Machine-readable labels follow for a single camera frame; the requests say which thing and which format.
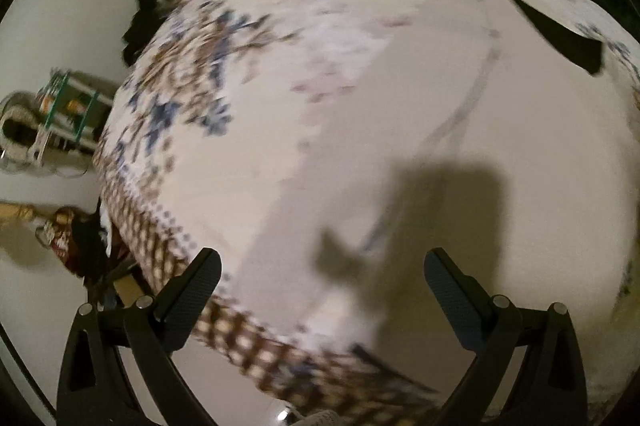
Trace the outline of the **white garment with dark trim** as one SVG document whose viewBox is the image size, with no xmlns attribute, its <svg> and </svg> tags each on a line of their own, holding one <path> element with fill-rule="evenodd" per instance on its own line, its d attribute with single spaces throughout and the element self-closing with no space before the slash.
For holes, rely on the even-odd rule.
<svg viewBox="0 0 640 426">
<path fill-rule="evenodd" d="M 436 387 L 470 362 L 423 277 L 441 247 L 488 292 L 570 310 L 590 377 L 639 361 L 617 293 L 639 162 L 603 77 L 511 0 L 429 0 L 337 103 L 234 277 L 233 297 L 307 349 L 360 345 Z"/>
</svg>

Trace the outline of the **green white rack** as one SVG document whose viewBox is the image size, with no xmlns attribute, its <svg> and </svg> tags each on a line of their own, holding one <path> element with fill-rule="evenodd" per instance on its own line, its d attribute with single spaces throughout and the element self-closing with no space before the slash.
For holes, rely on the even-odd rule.
<svg viewBox="0 0 640 426">
<path fill-rule="evenodd" d="M 92 155 L 105 127 L 118 86 L 69 68 L 52 68 L 36 95 L 39 120 L 29 155 L 40 166 L 49 152 Z"/>
</svg>

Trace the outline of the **floral patterned bed sheet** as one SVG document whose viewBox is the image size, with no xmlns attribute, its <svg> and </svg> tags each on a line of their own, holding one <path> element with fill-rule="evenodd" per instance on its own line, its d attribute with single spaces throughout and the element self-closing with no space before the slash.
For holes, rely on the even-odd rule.
<svg viewBox="0 0 640 426">
<path fill-rule="evenodd" d="M 415 380 L 360 345 L 307 349 L 233 297 L 236 272 L 337 103 L 429 0 L 182 0 L 119 87 L 96 154 L 112 223 L 156 290 L 200 250 L 222 278 L 196 324 L 264 394 L 354 425 L 415 425 L 457 385 Z M 539 36 L 605 78 L 626 112 L 639 161 L 639 38 L 591 0 L 511 0 Z M 617 293 L 639 321 L 637 236 Z M 639 372 L 590 377 L 599 424 Z"/>
</svg>

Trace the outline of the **black cloth on floor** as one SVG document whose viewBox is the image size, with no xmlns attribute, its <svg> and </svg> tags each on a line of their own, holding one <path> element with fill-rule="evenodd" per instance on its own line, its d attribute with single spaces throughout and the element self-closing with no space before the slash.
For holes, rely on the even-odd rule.
<svg viewBox="0 0 640 426">
<path fill-rule="evenodd" d="M 122 35 L 122 60 L 133 66 L 163 22 L 182 0 L 136 0 L 137 11 Z"/>
</svg>

